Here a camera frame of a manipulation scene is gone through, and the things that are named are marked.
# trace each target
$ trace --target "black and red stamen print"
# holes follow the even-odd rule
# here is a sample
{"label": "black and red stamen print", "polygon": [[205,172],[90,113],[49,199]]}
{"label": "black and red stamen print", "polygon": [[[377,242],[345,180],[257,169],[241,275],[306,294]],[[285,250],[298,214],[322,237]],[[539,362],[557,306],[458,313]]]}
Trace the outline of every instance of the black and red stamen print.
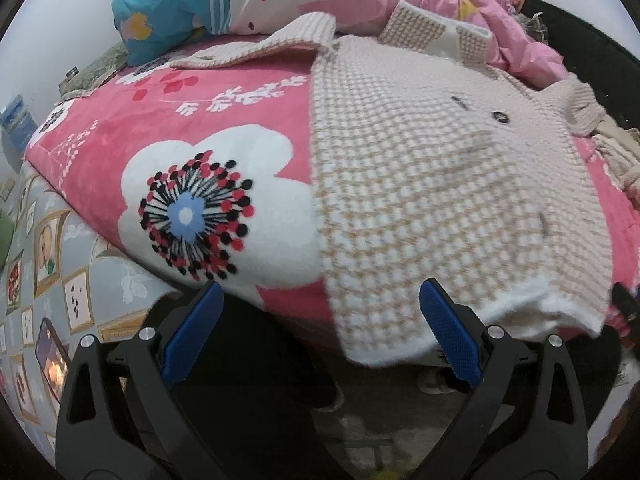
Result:
{"label": "black and red stamen print", "polygon": [[140,200],[140,225],[167,265],[199,281],[237,274],[234,251],[244,250],[254,215],[249,191],[254,183],[236,171],[236,161],[211,162],[212,151],[197,153],[183,166],[158,171]]}

